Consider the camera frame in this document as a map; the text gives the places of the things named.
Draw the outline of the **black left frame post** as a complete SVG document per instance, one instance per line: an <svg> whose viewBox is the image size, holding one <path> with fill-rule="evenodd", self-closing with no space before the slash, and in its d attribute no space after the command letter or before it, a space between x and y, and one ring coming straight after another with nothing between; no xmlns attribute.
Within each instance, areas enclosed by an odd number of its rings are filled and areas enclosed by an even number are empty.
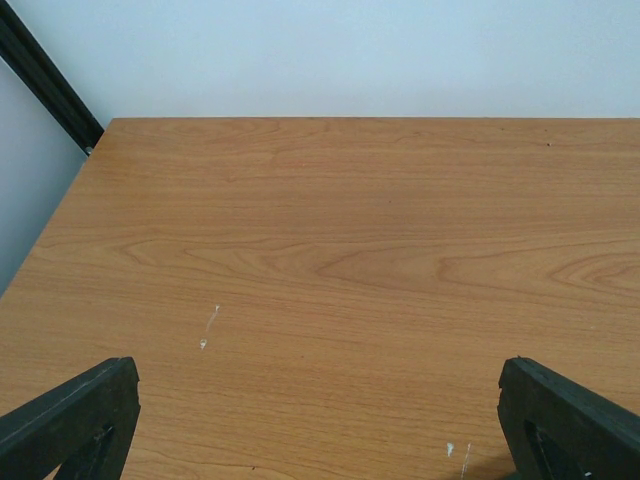
<svg viewBox="0 0 640 480"><path fill-rule="evenodd" d="M104 129L10 4L1 0L1 57L89 156Z"/></svg>

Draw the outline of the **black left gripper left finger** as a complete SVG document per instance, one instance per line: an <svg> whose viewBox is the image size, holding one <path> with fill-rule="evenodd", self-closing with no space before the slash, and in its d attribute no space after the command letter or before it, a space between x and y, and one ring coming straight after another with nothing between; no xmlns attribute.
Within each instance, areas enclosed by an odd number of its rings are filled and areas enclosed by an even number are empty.
<svg viewBox="0 0 640 480"><path fill-rule="evenodd" d="M109 358L1 417L3 479L119 479L141 410L131 357Z"/></svg>

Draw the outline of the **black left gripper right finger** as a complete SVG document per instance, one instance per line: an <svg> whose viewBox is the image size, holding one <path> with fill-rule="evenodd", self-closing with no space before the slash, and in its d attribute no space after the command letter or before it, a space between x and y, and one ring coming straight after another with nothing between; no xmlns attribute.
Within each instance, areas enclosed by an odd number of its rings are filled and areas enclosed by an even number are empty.
<svg viewBox="0 0 640 480"><path fill-rule="evenodd" d="M524 357L505 361L499 422L510 479L637 479L639 416Z"/></svg>

